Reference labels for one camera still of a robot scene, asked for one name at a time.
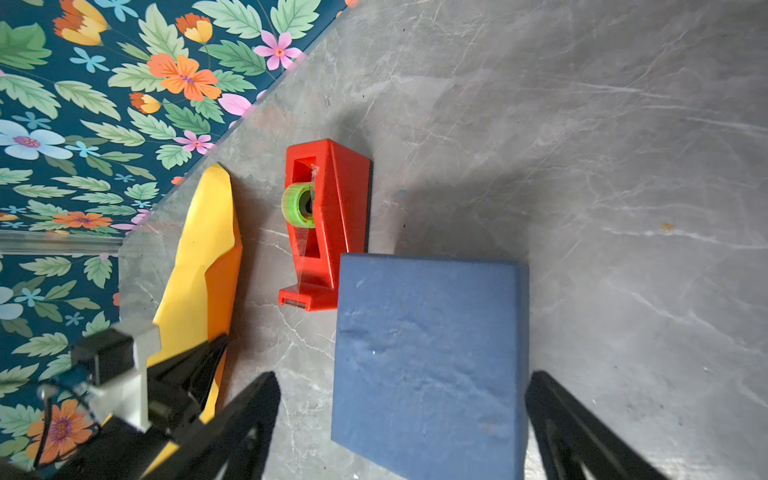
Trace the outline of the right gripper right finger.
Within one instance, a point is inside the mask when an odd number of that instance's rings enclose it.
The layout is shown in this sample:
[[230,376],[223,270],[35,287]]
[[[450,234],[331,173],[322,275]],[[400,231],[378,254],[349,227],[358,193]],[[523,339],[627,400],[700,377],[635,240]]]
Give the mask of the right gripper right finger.
[[549,479],[663,479],[549,373],[535,371],[525,406]]

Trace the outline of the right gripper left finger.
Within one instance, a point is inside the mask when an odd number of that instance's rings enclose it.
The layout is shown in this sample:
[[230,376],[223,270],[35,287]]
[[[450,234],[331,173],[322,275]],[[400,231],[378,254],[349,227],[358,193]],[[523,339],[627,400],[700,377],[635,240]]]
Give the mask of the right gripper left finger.
[[262,373],[146,477],[260,479],[280,403],[281,390],[276,375]]

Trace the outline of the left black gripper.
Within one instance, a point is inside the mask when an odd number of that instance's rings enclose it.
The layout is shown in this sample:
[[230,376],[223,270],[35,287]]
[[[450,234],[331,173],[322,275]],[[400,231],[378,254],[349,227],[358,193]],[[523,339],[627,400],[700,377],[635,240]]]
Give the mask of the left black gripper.
[[32,464],[1,459],[4,479],[145,479],[162,450],[200,439],[202,419],[229,338],[149,365],[151,333],[99,333],[71,346],[72,366],[34,382],[42,404]]

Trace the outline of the blue gift box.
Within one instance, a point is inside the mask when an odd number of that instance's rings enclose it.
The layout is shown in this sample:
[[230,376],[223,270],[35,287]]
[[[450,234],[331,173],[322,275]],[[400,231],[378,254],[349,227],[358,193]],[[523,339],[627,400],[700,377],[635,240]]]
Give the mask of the blue gift box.
[[407,479],[520,479],[529,271],[346,254],[332,440]]

